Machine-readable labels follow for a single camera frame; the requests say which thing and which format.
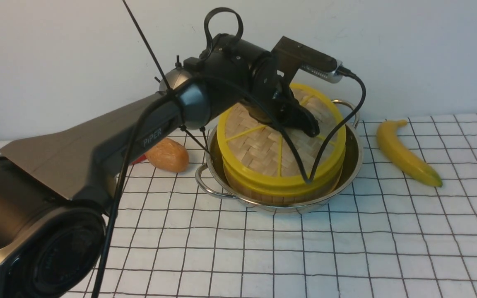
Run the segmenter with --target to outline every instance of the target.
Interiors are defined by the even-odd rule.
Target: black antenna
[[[132,18],[132,22],[134,23],[134,25],[136,25],[137,31],[140,33],[142,41],[144,41],[146,48],[148,49],[148,51],[150,52],[150,55],[152,56],[152,59],[154,59],[154,63],[157,66],[157,70],[159,70],[159,74],[161,74],[161,77],[163,78],[163,81],[165,82],[165,85],[167,86],[167,91],[172,90],[171,86],[169,85],[169,82],[167,81],[167,78],[165,77],[165,73],[163,73],[163,70],[161,69],[159,62],[157,62],[156,55],[154,55],[154,52],[152,51],[152,48],[148,44],[148,41],[146,40],[145,35],[142,33],[141,28],[136,21],[136,18],[134,17],[134,15],[132,14],[132,11],[130,10],[130,7],[128,7],[125,0],[123,0],[123,3],[125,4],[126,10],[130,14],[130,17]]]

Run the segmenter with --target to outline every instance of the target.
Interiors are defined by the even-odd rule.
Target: stainless steel bowl
[[[342,100],[333,100],[336,104],[342,104],[344,106],[354,109],[354,106],[348,102]],[[220,153],[220,147],[218,146],[218,139],[216,137],[216,129],[213,129],[208,138],[208,147],[211,155],[206,154],[206,163],[202,164],[195,174],[196,182],[207,194],[219,198],[219,199],[233,199],[238,200],[242,204],[246,205],[255,211],[263,211],[267,213],[307,213],[314,211],[324,205],[326,205],[334,196],[339,194],[343,189],[348,187],[354,180],[364,160],[363,147],[356,133],[356,127],[358,126],[359,115],[357,114],[354,123],[352,125],[346,125],[347,137],[346,137],[346,153],[343,160],[343,169],[341,172],[340,180],[336,187],[330,193],[326,193],[318,196],[318,198],[308,200],[306,202],[293,203],[293,204],[276,204],[267,203],[248,198],[234,190],[229,186],[226,176],[224,174],[224,166],[222,161],[222,154]],[[227,191],[227,193],[219,192],[211,189],[204,183],[202,173],[209,169],[214,179]]]

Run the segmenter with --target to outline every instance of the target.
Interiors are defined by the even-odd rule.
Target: bamboo steamer
[[[299,103],[316,117],[320,134],[310,138],[287,129],[307,174],[326,136],[342,115],[325,95],[301,84],[290,85]],[[316,177],[306,184],[297,161],[280,132],[258,123],[244,106],[236,104],[220,116],[217,139],[229,185],[244,196],[270,203],[298,203],[329,193],[340,178],[345,156],[345,126],[327,145]]]

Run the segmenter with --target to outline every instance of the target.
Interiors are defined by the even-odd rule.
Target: yellow banana
[[[382,122],[376,132],[378,147],[393,164],[413,179],[429,186],[443,186],[439,174],[407,149],[397,137],[397,129],[406,124],[406,120]]]

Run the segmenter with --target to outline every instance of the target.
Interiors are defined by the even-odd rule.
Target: red object
[[[137,164],[137,163],[140,163],[142,162],[143,160],[146,160],[146,156],[143,154],[141,155],[140,158],[136,159],[134,162],[132,162],[132,164]]]

